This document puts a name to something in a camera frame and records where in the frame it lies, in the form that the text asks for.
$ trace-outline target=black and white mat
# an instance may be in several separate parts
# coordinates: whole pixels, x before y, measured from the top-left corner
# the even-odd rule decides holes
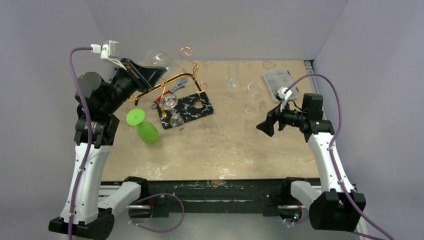
[[[198,102],[201,102],[202,106],[200,108],[195,107],[195,103],[197,103],[196,105],[200,105]],[[178,98],[178,103],[174,109],[184,119],[184,123],[188,123],[214,113],[214,108],[212,107],[212,104],[205,92]],[[162,117],[161,108],[156,106],[156,110],[159,114],[163,129],[172,128],[170,123],[172,115],[171,111],[166,110],[166,117]]]

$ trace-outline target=clear glass cup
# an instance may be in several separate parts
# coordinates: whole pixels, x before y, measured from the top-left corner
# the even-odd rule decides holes
[[[170,78],[173,76],[173,67],[175,60],[164,52],[157,50],[150,50],[144,57],[144,62],[147,66],[163,67],[166,69],[164,78]]]
[[[258,101],[261,92],[261,85],[257,82],[251,82],[247,85],[247,103],[244,105],[244,112],[246,114],[253,114],[255,112],[255,103]]]
[[[170,119],[171,126],[181,131],[184,129],[184,119],[174,109],[177,103],[178,103],[178,98],[172,93],[163,95],[163,97],[159,101],[159,104],[163,109],[170,110],[172,113],[171,119]]]
[[[228,65],[227,76],[225,78],[225,84],[231,87],[231,90],[224,94],[224,102],[233,103],[237,98],[235,93],[237,85],[239,85],[239,63]]]

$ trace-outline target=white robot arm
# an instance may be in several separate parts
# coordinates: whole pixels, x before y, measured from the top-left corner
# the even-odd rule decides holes
[[[112,231],[115,216],[125,210],[131,202],[148,197],[149,190],[146,180],[129,177],[116,192],[99,202],[103,170],[114,144],[119,124],[119,119],[114,112],[135,91],[147,93],[154,89],[156,83],[166,72],[163,67],[143,67],[127,58],[119,60],[118,46],[119,43],[115,41],[106,41],[102,47],[91,45],[91,50],[94,53],[100,53],[101,59],[111,61],[119,66],[110,83],[104,81],[96,72],[87,72],[77,79],[78,87],[83,95],[78,91],[75,94],[75,98],[79,102],[76,109],[78,120],[75,125],[74,137],[76,142],[75,167],[63,211],[48,225],[51,232],[68,234],[69,227],[75,236],[104,240]],[[91,142],[88,138],[88,124],[82,99],[85,99],[90,112]],[[83,157],[88,145],[89,155],[85,159]]]
[[[256,128],[270,137],[274,135],[276,122],[279,131],[286,125],[299,128],[315,157],[321,192],[312,188],[309,182],[295,180],[290,183],[289,194],[308,209],[309,220],[314,229],[352,232],[361,216],[348,201],[340,185],[330,156],[331,148],[344,186],[361,211],[364,210],[366,201],[364,195],[356,193],[354,186],[349,182],[340,162],[336,144],[330,146],[335,131],[329,120],[323,120],[323,97],[306,93],[303,96],[302,110],[290,110],[287,102],[291,92],[286,90],[287,88],[282,88],[278,91],[282,103],[269,111],[266,120]]]

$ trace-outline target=gold wire decoration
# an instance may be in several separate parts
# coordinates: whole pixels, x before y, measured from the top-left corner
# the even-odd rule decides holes
[[[199,91],[197,91],[195,89],[195,85],[197,84],[197,78],[198,78],[199,64],[197,62],[194,62],[194,61],[190,60],[188,57],[183,56],[182,53],[184,53],[185,55],[187,55],[189,57],[193,53],[192,49],[190,47],[188,47],[188,46],[185,46],[185,47],[181,48],[179,50],[179,56],[181,58],[189,61],[190,63],[194,64],[194,68],[193,68],[193,76],[194,76],[194,79],[193,79],[193,91],[196,92],[196,93],[198,93],[198,94],[204,93],[206,91],[206,89],[208,89],[208,85],[205,82],[201,82],[200,83],[200,86],[204,85],[204,89],[203,90],[200,88],[200,86],[198,87],[199,88]]]
[[[198,71],[199,71],[199,68],[200,68],[199,64],[196,63],[196,62],[194,62],[194,61],[192,61],[192,60],[190,60],[188,57],[183,56],[182,53],[184,53],[187,56],[191,56],[192,53],[193,53],[192,49],[190,47],[188,47],[188,46],[185,46],[185,47],[181,48],[179,50],[179,56],[181,58],[189,61],[190,63],[194,64],[193,74],[187,73],[187,72],[177,74],[177,75],[175,75],[173,77],[170,77],[170,78],[166,79],[162,83],[156,84],[148,92],[141,93],[141,94],[139,94],[137,96],[131,96],[129,98],[129,101],[136,102],[136,101],[140,100],[142,97],[146,96],[147,94],[153,93],[154,91],[156,91],[156,90],[158,90],[158,89],[160,89],[162,87],[163,87],[163,90],[162,90],[162,95],[160,97],[163,98],[164,97],[164,94],[165,94],[165,91],[166,91],[167,85],[170,84],[170,83],[172,83],[172,82],[174,82],[174,81],[176,81],[176,80],[178,80],[178,79],[180,79],[180,78],[182,78],[182,77],[190,77],[191,79],[193,79],[193,87],[192,88],[193,88],[193,91],[195,93],[197,93],[197,94],[204,93],[206,91],[206,89],[208,88],[208,85],[205,82],[201,82],[200,85],[199,85],[198,82],[197,82]],[[159,105],[159,107],[160,107],[160,110],[162,111],[162,117],[166,118],[167,117],[167,113],[165,112],[165,110],[160,105]]]

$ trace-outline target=clear plastic container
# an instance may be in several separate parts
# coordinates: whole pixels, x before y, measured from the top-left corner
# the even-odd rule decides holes
[[[281,87],[287,88],[293,83],[292,77],[290,76],[290,72],[286,68],[273,68],[264,71],[262,76],[263,80],[268,86],[272,99],[276,103],[279,103],[280,101],[276,98],[278,89],[280,89]],[[290,99],[296,99],[297,97],[299,97],[299,89],[297,87],[293,87],[291,91],[293,93]]]

